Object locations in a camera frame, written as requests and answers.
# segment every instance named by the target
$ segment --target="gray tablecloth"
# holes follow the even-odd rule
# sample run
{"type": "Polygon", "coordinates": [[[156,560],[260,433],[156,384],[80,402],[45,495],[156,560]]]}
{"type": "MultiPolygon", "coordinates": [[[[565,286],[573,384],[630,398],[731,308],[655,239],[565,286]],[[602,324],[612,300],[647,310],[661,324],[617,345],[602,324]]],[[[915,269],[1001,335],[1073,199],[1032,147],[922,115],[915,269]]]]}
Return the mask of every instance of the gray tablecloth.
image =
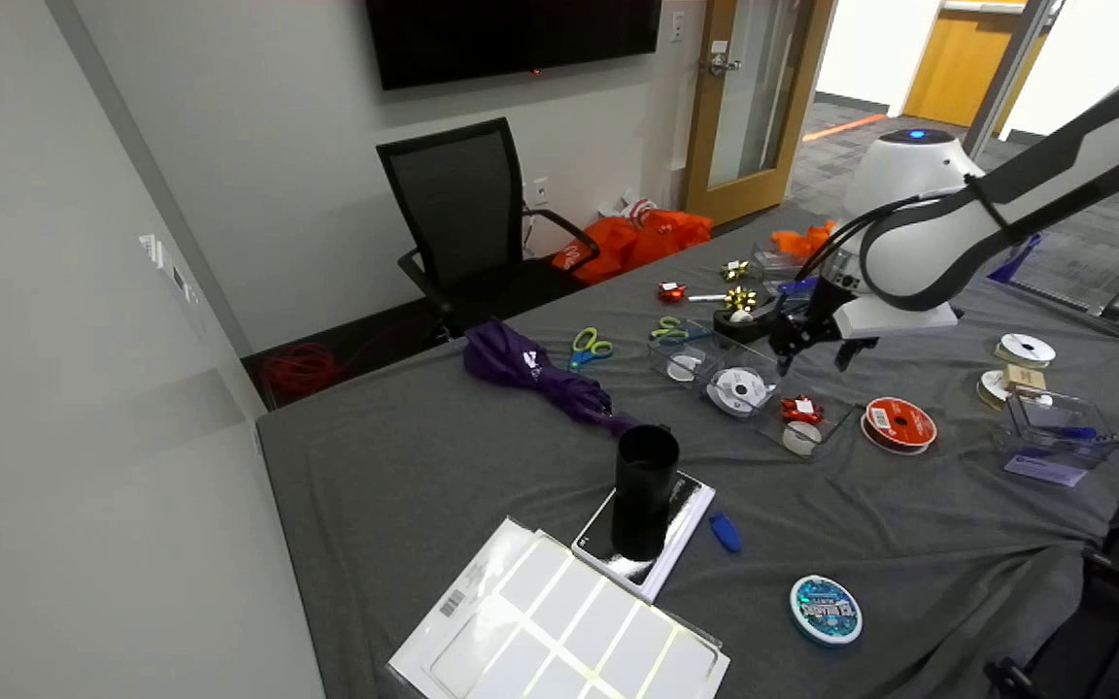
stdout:
{"type": "MultiPolygon", "coordinates": [[[[777,214],[508,324],[564,361],[565,339],[597,322],[617,353],[587,374],[617,410],[669,421],[683,469],[709,480],[742,529],[742,555],[698,530],[661,594],[731,652],[721,696],[985,696],[981,658],[1029,658],[1077,609],[1078,546],[1103,539],[1119,504],[1119,455],[1077,490],[1001,472],[1005,414],[973,376],[995,363],[1001,330],[1029,330],[1062,348],[1058,393],[1119,414],[1119,341],[973,284],[954,300],[964,324],[951,335],[891,339],[847,374],[830,348],[810,348],[793,374],[843,414],[880,393],[923,402],[938,421],[927,455],[891,455],[843,418],[810,463],[793,456],[770,418],[726,418],[669,384],[647,345],[661,278],[720,291],[721,260],[788,219],[795,214],[777,214]],[[809,572],[858,594],[858,644],[814,648],[795,632],[783,590],[809,572]]],[[[319,669],[336,699],[409,696],[384,669],[393,648],[501,515],[571,539],[612,480],[607,432],[565,421],[533,393],[479,384],[457,353],[463,341],[446,341],[260,421],[319,669]]]]}

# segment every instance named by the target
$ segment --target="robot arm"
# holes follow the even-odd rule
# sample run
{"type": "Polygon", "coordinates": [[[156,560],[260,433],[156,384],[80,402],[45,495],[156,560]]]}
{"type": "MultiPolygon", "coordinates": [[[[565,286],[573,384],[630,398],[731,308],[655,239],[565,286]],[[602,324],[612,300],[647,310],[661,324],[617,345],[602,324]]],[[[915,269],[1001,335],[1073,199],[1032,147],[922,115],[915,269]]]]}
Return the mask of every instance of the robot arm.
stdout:
{"type": "Polygon", "coordinates": [[[810,341],[954,324],[949,300],[1001,249],[1119,191],[1119,87],[964,191],[891,203],[819,251],[819,291],[757,330],[788,367],[810,341]]]}

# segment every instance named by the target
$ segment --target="white wall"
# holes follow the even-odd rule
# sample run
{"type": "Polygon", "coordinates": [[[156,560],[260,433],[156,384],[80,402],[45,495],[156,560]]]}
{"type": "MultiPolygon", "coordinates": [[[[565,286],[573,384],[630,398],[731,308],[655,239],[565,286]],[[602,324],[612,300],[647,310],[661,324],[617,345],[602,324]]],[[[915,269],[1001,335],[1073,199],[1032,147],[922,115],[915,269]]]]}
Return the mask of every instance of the white wall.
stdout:
{"type": "Polygon", "coordinates": [[[931,33],[938,0],[840,0],[819,93],[885,103],[902,111],[931,33]]]}
{"type": "Polygon", "coordinates": [[[0,699],[310,699],[227,345],[138,232],[168,239],[58,28],[0,0],[0,699]]]}
{"type": "Polygon", "coordinates": [[[1119,0],[1069,0],[1005,133],[1049,135],[1119,84],[1119,0]]]}
{"type": "Polygon", "coordinates": [[[584,219],[625,191],[669,199],[704,21],[704,0],[669,0],[654,56],[380,93],[362,0],[73,2],[249,348],[417,300],[375,139],[506,111],[554,208],[584,219]]]}

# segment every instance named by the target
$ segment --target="orange bag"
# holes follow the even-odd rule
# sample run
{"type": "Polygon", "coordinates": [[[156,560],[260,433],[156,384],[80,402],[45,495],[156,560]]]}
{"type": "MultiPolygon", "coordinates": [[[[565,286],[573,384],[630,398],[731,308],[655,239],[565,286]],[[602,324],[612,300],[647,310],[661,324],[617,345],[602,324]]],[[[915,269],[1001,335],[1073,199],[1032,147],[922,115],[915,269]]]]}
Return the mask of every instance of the orange bag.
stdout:
{"type": "Polygon", "coordinates": [[[550,254],[550,269],[573,274],[578,284],[602,284],[630,269],[663,260],[678,249],[709,239],[716,219],[683,208],[642,208],[632,218],[597,218],[587,236],[597,244],[597,254],[584,260],[584,244],[571,239],[550,254]]]}

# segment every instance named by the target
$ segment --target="floor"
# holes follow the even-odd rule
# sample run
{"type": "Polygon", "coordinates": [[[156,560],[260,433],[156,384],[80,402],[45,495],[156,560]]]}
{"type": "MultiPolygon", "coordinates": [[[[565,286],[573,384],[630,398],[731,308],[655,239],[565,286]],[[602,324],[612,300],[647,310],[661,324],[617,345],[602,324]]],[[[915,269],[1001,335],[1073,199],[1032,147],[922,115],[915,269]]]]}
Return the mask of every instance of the floor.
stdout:
{"type": "MultiPolygon", "coordinates": [[[[843,191],[862,150],[880,133],[907,126],[907,124],[922,124],[922,119],[885,115],[872,103],[814,98],[802,119],[809,139],[795,150],[793,186],[783,203],[814,214],[814,219],[830,214],[840,218],[843,191]]],[[[985,169],[995,164],[1005,164],[1023,147],[1024,144],[1017,139],[1015,144],[989,139],[989,147],[973,150],[971,157],[985,169]]],[[[747,219],[726,226],[721,232],[757,230],[757,226],[761,218],[747,218],[747,219]]],[[[1119,263],[1119,194],[1064,219],[1064,239],[1058,236],[1054,260],[1062,263],[1062,274],[1041,284],[1041,291],[1062,295],[1062,300],[1089,291],[1077,284],[1077,274],[1064,274],[1064,263],[1069,269],[1119,263]]],[[[257,379],[265,402],[284,408],[327,384],[374,374],[380,363],[393,363],[440,341],[441,339],[426,308],[409,302],[409,308],[393,308],[374,319],[334,324],[327,335],[313,335],[313,339],[301,339],[266,353],[246,358],[246,367],[257,379]]]]}

